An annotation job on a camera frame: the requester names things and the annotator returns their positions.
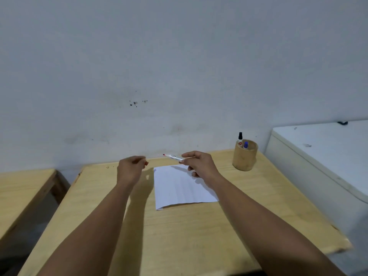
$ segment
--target hand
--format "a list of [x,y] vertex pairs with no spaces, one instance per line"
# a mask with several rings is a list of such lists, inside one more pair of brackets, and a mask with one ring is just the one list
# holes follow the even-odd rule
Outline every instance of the hand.
[[117,185],[133,188],[146,165],[148,162],[145,156],[131,156],[120,160],[117,167]]
[[213,179],[221,177],[221,174],[218,172],[210,154],[200,151],[192,151],[182,154],[182,157],[191,157],[184,159],[181,163],[189,166],[189,171],[195,170],[192,172],[192,176],[203,178],[210,188]]

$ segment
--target sheet of paper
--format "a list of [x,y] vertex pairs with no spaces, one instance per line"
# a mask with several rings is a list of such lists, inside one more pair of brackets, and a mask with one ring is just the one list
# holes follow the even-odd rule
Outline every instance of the sheet of paper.
[[155,167],[156,210],[173,204],[218,201],[215,192],[207,187],[202,178],[193,177],[192,172],[183,164]]

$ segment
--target wooden desk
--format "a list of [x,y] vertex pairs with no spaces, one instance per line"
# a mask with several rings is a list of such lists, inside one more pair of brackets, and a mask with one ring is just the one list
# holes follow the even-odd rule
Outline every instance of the wooden desk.
[[58,202],[67,191],[53,168],[0,173],[0,241],[51,189]]
[[[302,232],[322,252],[351,247],[347,238],[262,153],[258,153],[257,163],[248,172],[232,166],[232,153],[233,150],[211,153],[223,176]],[[168,158],[149,162],[126,209],[109,275],[226,275],[259,268],[218,202],[156,211],[152,167],[177,162]],[[116,184],[116,167],[117,163],[84,167],[19,276],[37,274],[56,247]]]

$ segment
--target white appliance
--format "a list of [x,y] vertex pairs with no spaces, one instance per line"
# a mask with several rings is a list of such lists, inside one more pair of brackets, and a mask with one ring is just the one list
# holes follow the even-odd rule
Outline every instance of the white appliance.
[[368,120],[274,128],[265,155],[360,250],[348,266],[367,269]]

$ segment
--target pen holder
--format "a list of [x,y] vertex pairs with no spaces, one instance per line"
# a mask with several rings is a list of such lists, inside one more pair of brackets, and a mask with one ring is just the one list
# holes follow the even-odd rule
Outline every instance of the pen holder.
[[258,144],[249,139],[243,139],[243,143],[248,141],[248,148],[244,149],[235,143],[234,157],[232,158],[232,165],[241,171],[249,171],[253,168],[256,162],[256,154],[258,151]]

